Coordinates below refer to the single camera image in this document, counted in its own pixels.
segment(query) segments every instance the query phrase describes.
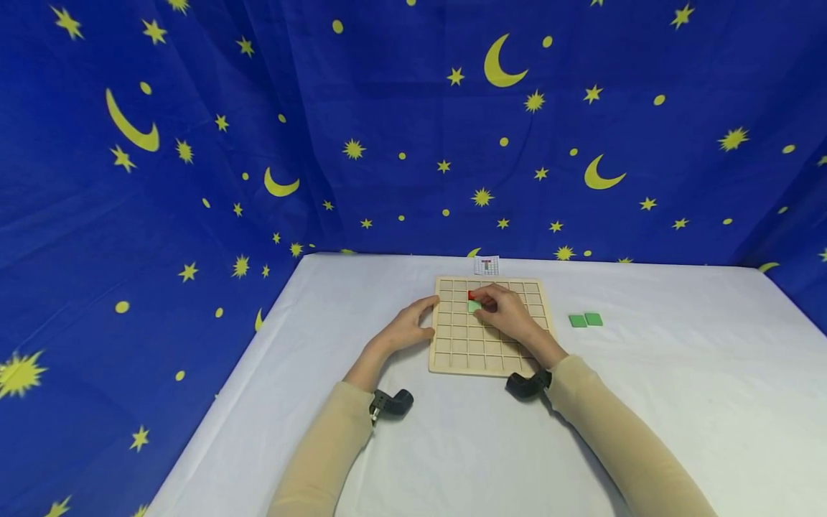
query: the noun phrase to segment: yellow star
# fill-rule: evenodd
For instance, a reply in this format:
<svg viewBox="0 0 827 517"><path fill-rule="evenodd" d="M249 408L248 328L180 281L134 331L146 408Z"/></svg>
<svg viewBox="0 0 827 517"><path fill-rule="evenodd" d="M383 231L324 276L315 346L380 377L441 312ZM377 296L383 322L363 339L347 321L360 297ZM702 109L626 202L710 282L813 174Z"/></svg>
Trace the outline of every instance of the yellow star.
<svg viewBox="0 0 827 517"><path fill-rule="evenodd" d="M177 142L175 149L178 151L178 157L183 160L184 163L193 163L193 156L195 156L193 148L189 146L186 140L176 138L175 142Z"/></svg>
<svg viewBox="0 0 827 517"><path fill-rule="evenodd" d="M474 204L478 207L484 207L491 201L494 196L491 195L491 192L485 189L479 189L474 192L474 197L471 198L474 201Z"/></svg>
<svg viewBox="0 0 827 517"><path fill-rule="evenodd" d="M749 140L747 138L747 133L749 133L749 130L744 129L743 127L739 127L735 130L730 129L724 138L718 140L721 144L720 148L726 152L730 152L733 149L738 149L738 146Z"/></svg>
<svg viewBox="0 0 827 517"><path fill-rule="evenodd" d="M256 53L253 50L253 42L248 41L244 36L241 37L241 41L236 41L236 43L241 46L241 53L247 54L247 57L251 58Z"/></svg>
<svg viewBox="0 0 827 517"><path fill-rule="evenodd" d="M557 257L559 261L567 261L574 255L576 255L576 253L568 246L558 247L557 251L554 253L554 256Z"/></svg>
<svg viewBox="0 0 827 517"><path fill-rule="evenodd" d="M60 517L61 515L65 514L71 509L71 506L66 506L69 503L70 499L72 499L71 495L64 499L62 503L52 503L52 506L49 509L49 513L44 515L43 517Z"/></svg>
<svg viewBox="0 0 827 517"><path fill-rule="evenodd" d="M219 115L216 113L215 116L215 123L218 124L218 130L226 133L227 128L230 127L230 122L227 122L227 115Z"/></svg>
<svg viewBox="0 0 827 517"><path fill-rule="evenodd" d="M110 149L110 151L115 155L115 165L123 165L123 168L126 169L128 173L132 173L132 167L138 168L137 165L129 160L129 155L123 152L120 146L115 145L115 148Z"/></svg>
<svg viewBox="0 0 827 517"><path fill-rule="evenodd" d="M57 22L55 22L55 25L66 29L66 31L69 33L69 37L72 38L72 41L74 41L74 38L76 36L81 40L84 38L84 35L80 33L80 23L73 20L72 17L69 15L69 12L66 11L65 8L58 11L52 6L49 7L51 7L51 10L54 11L57 15Z"/></svg>
<svg viewBox="0 0 827 517"><path fill-rule="evenodd" d="M586 96L583 98L585 101L589 101L589 104L592 104L594 101L600 100L600 92L602 92L602 88L597 88L597 84L593 88L586 89Z"/></svg>
<svg viewBox="0 0 827 517"><path fill-rule="evenodd" d="M187 266L186 264L184 264L184 270L183 270L183 271L181 271L181 272L178 274L178 276L183 276L183 277L184 277L184 280L182 280L182 281L181 281L181 283L183 284L183 283L184 283L184 282L186 282L187 280L195 280L195 274L196 274L196 273L198 273L198 270L197 270L197 269L195 269L195 262L193 262L193 263L192 263L192 264L190 264L189 266Z"/></svg>
<svg viewBox="0 0 827 517"><path fill-rule="evenodd" d="M462 81L465 78L465 75L462 75L461 72L462 72L462 67L459 67L457 69L455 69L454 67L451 67L451 75L449 75L447 77L448 79L451 80L451 86L453 86L454 84L456 84L458 86L461 86L460 81Z"/></svg>
<svg viewBox="0 0 827 517"><path fill-rule="evenodd" d="M150 430L144 429L144 426L141 426L141 428L138 429L137 433L132 433L134 441L132 442L132 445L129 447L129 449L132 450L136 448L138 449L138 452L140 452L141 448L150 442L149 438L146 437L146 435L149 433Z"/></svg>
<svg viewBox="0 0 827 517"><path fill-rule="evenodd" d="M672 23L670 23L669 25L674 25L675 30L677 31L679 28L681 28L681 25L683 25L684 23L689 23L689 15L691 15L694 11L695 9L690 9L689 3L687 3L683 9L681 9L680 11L675 11L675 19L672 20Z"/></svg>
<svg viewBox="0 0 827 517"><path fill-rule="evenodd" d="M41 373L48 368L37 364L43 351L31 356L20 357L17 353L4 363L0 363L0 399L8 394L23 396L28 390L41 385Z"/></svg>
<svg viewBox="0 0 827 517"><path fill-rule="evenodd" d="M543 93L540 93L540 90L534 90L534 93L529 95L528 100L525 101L525 111L534 113L542 108L545 102Z"/></svg>
<svg viewBox="0 0 827 517"><path fill-rule="evenodd" d="M189 7L189 0L166 0L172 6L173 11L181 11L184 16L187 16L187 8Z"/></svg>
<svg viewBox="0 0 827 517"><path fill-rule="evenodd" d="M650 199L648 196L644 201L640 202L640 209L641 210L652 210L652 207L657 207L657 203L655 203L657 199Z"/></svg>
<svg viewBox="0 0 827 517"><path fill-rule="evenodd" d="M243 255L237 256L236 263L232 265L232 276L241 278L247 274L248 270L250 270L250 257Z"/></svg>
<svg viewBox="0 0 827 517"><path fill-rule="evenodd" d="M342 152L345 153L351 160L359 160L361 158L361 153L364 150L365 147L362 147L358 140L353 140L351 138L350 141L345 142L345 150Z"/></svg>
<svg viewBox="0 0 827 517"><path fill-rule="evenodd" d="M152 20L152 23L149 23L147 20L141 21L144 22L144 26L146 27L144 34L152 38L152 45L158 45L159 41L161 43L166 43L166 40L164 39L164 34L166 34L166 31L158 26L158 22L155 20Z"/></svg>

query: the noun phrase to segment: white table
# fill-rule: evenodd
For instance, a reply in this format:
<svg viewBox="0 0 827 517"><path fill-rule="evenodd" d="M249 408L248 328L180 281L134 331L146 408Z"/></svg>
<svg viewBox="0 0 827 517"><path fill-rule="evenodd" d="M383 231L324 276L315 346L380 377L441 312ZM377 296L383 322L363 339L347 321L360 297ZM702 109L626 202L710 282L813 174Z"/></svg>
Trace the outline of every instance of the white table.
<svg viewBox="0 0 827 517"><path fill-rule="evenodd" d="M827 515L827 338L756 270L502 260L539 278L561 344L647 422L721 517ZM396 312L473 260L306 256L147 517L259 517L332 384ZM602 328L572 328L594 310ZM341 517L627 515L585 444L504 379L428 372L422 347L380 388L410 390L356 460Z"/></svg>

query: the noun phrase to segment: person's forearm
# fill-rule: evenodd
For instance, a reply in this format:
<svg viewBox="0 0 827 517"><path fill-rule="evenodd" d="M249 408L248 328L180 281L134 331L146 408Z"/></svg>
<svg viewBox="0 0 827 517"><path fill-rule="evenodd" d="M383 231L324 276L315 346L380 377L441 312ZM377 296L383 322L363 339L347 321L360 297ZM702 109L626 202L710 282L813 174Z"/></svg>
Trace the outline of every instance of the person's forearm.
<svg viewBox="0 0 827 517"><path fill-rule="evenodd" d="M580 357L552 369L548 398L600 459L635 517L715 516L669 449Z"/></svg>

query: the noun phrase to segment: star-patterned curtain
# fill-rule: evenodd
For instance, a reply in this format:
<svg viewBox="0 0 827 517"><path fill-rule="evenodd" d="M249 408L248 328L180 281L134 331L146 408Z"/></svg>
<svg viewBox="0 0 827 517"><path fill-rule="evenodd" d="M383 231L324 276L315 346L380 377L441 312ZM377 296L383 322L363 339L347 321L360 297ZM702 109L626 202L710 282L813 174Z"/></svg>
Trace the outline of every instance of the star-patterned curtain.
<svg viewBox="0 0 827 517"><path fill-rule="evenodd" d="M825 23L5 2L0 515L143 515L315 251L753 266L827 327Z"/></svg>

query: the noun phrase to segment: green block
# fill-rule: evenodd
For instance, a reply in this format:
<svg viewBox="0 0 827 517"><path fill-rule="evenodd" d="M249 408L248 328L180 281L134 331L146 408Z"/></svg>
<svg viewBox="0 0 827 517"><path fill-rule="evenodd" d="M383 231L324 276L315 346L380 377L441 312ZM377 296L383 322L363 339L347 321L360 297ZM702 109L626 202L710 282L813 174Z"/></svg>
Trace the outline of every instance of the green block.
<svg viewBox="0 0 827 517"><path fill-rule="evenodd" d="M586 313L586 323L591 327L602 327L603 319L598 313Z"/></svg>
<svg viewBox="0 0 827 517"><path fill-rule="evenodd" d="M569 314L569 321L574 328L586 328L589 326L586 323L586 318L582 314Z"/></svg>

